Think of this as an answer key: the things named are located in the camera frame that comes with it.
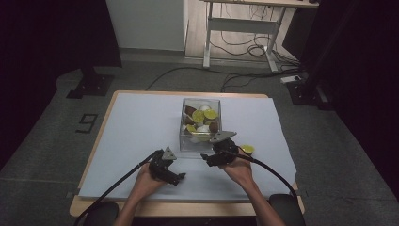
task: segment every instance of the white wall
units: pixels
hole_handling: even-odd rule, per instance
[[[106,0],[120,48],[184,50],[187,0]]]

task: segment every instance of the black stand base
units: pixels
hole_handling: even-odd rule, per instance
[[[302,83],[287,83],[287,88],[290,91],[291,100],[294,105],[316,105],[320,110],[333,110],[321,86],[316,86],[312,94],[303,92],[304,84]]]
[[[92,67],[82,68],[83,78],[67,98],[82,99],[84,95],[105,96],[111,86],[114,75],[97,74]]]

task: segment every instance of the person's right arm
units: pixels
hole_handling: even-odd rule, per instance
[[[285,225],[253,180],[249,161],[237,157],[232,163],[221,166],[221,168],[247,193],[262,226]]]

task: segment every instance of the person's left hand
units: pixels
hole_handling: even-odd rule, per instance
[[[165,184],[166,182],[164,181],[154,180],[150,174],[149,164],[144,164],[137,175],[131,196],[141,201]]]

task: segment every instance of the black curtain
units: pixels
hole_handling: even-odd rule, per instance
[[[327,57],[317,62],[350,6],[355,8],[343,23]],[[338,115],[399,199],[396,6],[378,1],[323,1],[303,63],[310,76],[327,82]],[[321,66],[315,71],[317,63]]]
[[[121,67],[105,0],[0,1],[0,167],[56,92],[86,66]]]

